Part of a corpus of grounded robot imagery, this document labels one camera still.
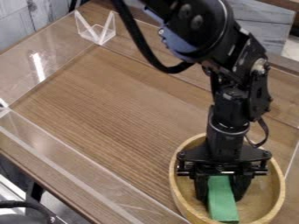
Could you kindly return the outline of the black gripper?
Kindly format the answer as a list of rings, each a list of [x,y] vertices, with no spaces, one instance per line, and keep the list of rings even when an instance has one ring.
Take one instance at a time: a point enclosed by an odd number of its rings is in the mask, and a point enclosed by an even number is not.
[[[201,203],[206,203],[208,199],[208,176],[230,176],[233,198],[234,201],[240,201],[250,185],[252,177],[266,175],[266,162],[270,158],[272,153],[268,150],[253,148],[248,144],[242,145],[237,158],[213,158],[206,144],[201,143],[176,153],[176,171],[178,176],[194,178],[194,194]],[[196,172],[206,176],[194,177]]]

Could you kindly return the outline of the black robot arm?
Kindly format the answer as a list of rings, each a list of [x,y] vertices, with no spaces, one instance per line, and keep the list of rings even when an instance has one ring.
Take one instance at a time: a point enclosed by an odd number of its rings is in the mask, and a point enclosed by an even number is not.
[[[270,155],[248,141],[252,122],[269,109],[269,65],[265,48],[234,20],[226,0],[141,0],[161,23],[161,39],[172,54],[198,63],[209,76],[209,106],[204,143],[177,154],[177,172],[193,180],[197,200],[210,193],[214,176],[228,176],[240,200],[256,175],[266,174]]]

